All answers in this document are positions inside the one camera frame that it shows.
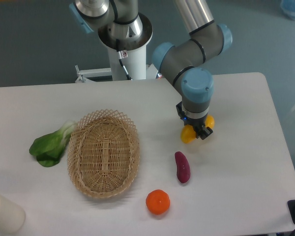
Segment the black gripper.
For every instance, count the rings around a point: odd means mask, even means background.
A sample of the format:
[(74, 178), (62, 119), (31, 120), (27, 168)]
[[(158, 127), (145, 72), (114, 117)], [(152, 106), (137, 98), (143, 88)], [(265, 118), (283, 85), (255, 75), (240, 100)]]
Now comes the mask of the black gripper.
[(196, 128), (195, 132), (197, 139), (200, 138), (201, 140), (204, 140), (213, 133), (213, 130), (206, 125), (208, 109), (200, 113), (193, 113), (186, 109), (182, 110), (182, 102), (179, 102), (176, 105), (176, 109), (184, 126), (190, 125)]

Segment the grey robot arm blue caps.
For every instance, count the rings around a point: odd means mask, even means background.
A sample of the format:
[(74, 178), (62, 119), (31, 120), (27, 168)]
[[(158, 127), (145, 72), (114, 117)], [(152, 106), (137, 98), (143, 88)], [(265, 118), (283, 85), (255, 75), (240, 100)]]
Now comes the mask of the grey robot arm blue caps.
[[(192, 127), (196, 138), (205, 139), (213, 132), (206, 120), (214, 83), (201, 65), (227, 50), (233, 37), (226, 25), (215, 23), (204, 0), (177, 0), (175, 6), (189, 39), (179, 46), (160, 44), (152, 65), (181, 95), (177, 113), (184, 124)], [(136, 0), (75, 0), (69, 8), (80, 26), (96, 32), (107, 48), (113, 80), (148, 77), (146, 46), (153, 29)]]

